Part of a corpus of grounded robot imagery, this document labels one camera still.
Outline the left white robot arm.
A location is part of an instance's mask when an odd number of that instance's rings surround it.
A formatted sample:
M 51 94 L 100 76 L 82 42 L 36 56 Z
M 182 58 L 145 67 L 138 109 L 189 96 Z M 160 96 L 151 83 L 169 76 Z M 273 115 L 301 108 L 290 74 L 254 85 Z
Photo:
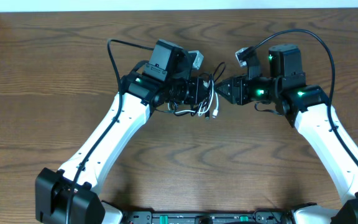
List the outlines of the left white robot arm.
M 198 50 L 158 40 L 148 60 L 124 76 L 103 120 L 58 170 L 42 169 L 35 180 L 35 218 L 41 223 L 120 223 L 124 213 L 99 198 L 106 177 L 131 137 L 164 103 L 200 105 L 213 87 L 200 77 Z

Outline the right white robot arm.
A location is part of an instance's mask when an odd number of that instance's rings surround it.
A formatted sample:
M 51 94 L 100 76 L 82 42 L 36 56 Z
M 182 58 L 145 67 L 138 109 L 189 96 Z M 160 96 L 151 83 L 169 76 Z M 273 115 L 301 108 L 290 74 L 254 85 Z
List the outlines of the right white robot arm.
M 284 116 L 311 145 L 329 173 L 341 198 L 339 210 L 306 203 L 287 212 L 276 223 L 358 223 L 358 147 L 328 105 L 318 85 L 307 85 L 297 45 L 275 45 L 268 50 L 270 77 L 262 76 L 255 52 L 236 52 L 247 73 L 223 80 L 216 92 L 235 105 L 275 104 L 273 114 Z

